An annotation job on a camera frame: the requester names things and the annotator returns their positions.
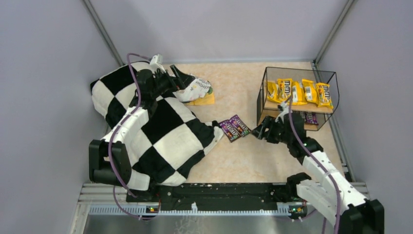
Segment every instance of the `black metal base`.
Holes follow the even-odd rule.
[[[378,200],[350,206],[340,219],[339,234],[384,233],[384,207]]]
[[[289,194],[285,183],[185,183],[178,187],[155,186],[146,196],[128,195],[126,201],[161,200],[164,211],[191,210],[194,202],[199,211],[270,211],[277,210],[277,202],[300,200]]]

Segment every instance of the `white cloth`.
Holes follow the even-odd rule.
[[[211,88],[209,81],[195,77],[195,80],[184,90],[173,93],[180,102],[190,102],[203,98]]]

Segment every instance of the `checkered cloth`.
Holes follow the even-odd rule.
[[[135,70],[149,69],[143,62],[132,66]],[[91,89],[95,109],[113,128],[126,112],[136,87],[124,66],[92,83]],[[217,121],[200,122],[172,92],[156,100],[158,107],[149,122],[126,145],[129,160],[135,171],[149,175],[155,182],[178,186],[224,133]],[[132,173],[130,181],[139,181],[133,178],[138,175]]]
[[[154,72],[148,62],[134,62],[132,67],[135,73],[143,69]],[[136,85],[127,65],[91,83],[94,108],[105,117],[110,128],[116,126],[126,113],[135,90]]]
[[[223,136],[217,121],[202,123],[172,93],[157,98],[158,108],[136,134],[129,154],[132,168],[162,185],[178,186]]]

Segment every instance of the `beige table surface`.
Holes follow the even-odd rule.
[[[188,106],[201,121],[222,121],[237,114],[251,129],[257,126],[256,101],[267,66],[312,69],[309,62],[175,65],[182,72],[192,73],[212,84],[215,104]],[[318,132],[308,131],[308,136],[320,143],[331,162],[342,172],[330,125],[326,123]],[[253,135],[230,143],[223,136],[191,169],[187,183],[286,182],[287,177],[299,172],[307,171],[289,154],[285,144],[270,144]]]

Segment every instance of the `candy wrapper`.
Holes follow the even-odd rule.
[[[291,95],[291,85],[293,83],[293,79],[278,79],[278,100],[285,101]]]
[[[302,79],[302,85],[305,91],[305,99],[308,102],[312,102],[315,104],[319,103],[319,96],[317,95],[316,86],[314,81],[308,79]]]
[[[302,88],[302,84],[298,81],[293,81],[292,85],[292,93],[293,93],[293,105],[305,105],[307,104],[307,100],[305,99],[304,90]]]
[[[251,133],[251,129],[238,117],[234,115],[229,119],[229,123],[244,137]]]
[[[269,81],[267,83],[267,99],[276,103],[281,103],[281,101],[278,99],[278,84],[272,81]]]
[[[317,116],[315,113],[305,113],[305,123],[318,125]]]
[[[207,80],[192,76],[194,79],[184,90],[179,90],[173,94],[180,102],[195,101],[205,97],[209,93],[211,83]]]
[[[330,109],[333,108],[333,102],[331,101],[330,96],[330,85],[325,83],[317,83],[317,91],[319,93],[319,102],[318,107],[328,107]]]
[[[230,142],[241,138],[241,134],[237,130],[235,130],[234,127],[232,127],[228,119],[220,122],[220,127],[222,128],[223,132],[228,137]]]

